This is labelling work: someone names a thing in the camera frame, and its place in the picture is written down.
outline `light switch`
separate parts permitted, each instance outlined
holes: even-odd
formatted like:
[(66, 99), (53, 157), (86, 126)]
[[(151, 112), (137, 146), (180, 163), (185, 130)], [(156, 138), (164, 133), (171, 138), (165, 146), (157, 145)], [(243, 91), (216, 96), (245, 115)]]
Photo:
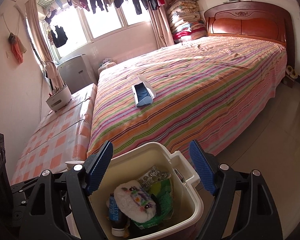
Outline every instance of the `light switch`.
[(12, 51), (6, 51), (6, 54), (7, 54), (7, 58), (10, 58), (10, 57), (12, 57)]

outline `pink curtain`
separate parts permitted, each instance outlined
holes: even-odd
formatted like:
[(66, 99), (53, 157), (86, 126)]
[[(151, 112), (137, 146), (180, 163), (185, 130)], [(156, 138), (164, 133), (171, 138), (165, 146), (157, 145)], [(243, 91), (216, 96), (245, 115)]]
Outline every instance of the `pink curtain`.
[(28, 2), (26, 2), (26, 15), (32, 37), (34, 39), (34, 43), (38, 50), (39, 57), (45, 63), (48, 78), (51, 79), (53, 88), (57, 87), (61, 89), (64, 82), (58, 72), (56, 65), (52, 60), (51, 53), (41, 32), (36, 0), (29, 0)]
[[(167, 6), (170, 1), (171, 0), (165, 0), (165, 6)], [(157, 10), (152, 10), (149, 4), (148, 11), (158, 49), (173, 45), (174, 42), (170, 32), (169, 22), (164, 6), (160, 6)]]

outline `slipper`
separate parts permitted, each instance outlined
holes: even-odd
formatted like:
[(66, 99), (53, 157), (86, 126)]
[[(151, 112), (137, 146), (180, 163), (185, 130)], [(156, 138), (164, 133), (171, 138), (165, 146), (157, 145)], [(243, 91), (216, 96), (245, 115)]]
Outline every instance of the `slipper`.
[(287, 68), (286, 68), (286, 73), (288, 74), (288, 76), (290, 76), (292, 70), (293, 70), (293, 68), (288, 65)]
[(297, 79), (298, 78), (298, 74), (296, 73), (296, 71), (293, 69), (290, 73), (290, 77), (293, 79)]

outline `bottle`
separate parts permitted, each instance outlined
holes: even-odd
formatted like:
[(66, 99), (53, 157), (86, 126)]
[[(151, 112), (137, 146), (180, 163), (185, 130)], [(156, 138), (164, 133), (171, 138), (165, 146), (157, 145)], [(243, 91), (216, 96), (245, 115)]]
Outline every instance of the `bottle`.
[(114, 236), (124, 236), (124, 228), (127, 224), (128, 218), (118, 208), (113, 193), (110, 194), (109, 199), (109, 220), (112, 226), (111, 233)]

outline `plush toy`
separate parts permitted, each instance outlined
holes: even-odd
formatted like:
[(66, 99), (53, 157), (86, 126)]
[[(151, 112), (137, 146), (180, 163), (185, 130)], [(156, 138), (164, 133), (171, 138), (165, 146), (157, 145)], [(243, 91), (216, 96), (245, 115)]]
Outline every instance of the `plush toy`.
[(155, 216), (156, 205), (136, 180), (119, 185), (114, 190), (119, 209), (129, 218), (144, 223)]

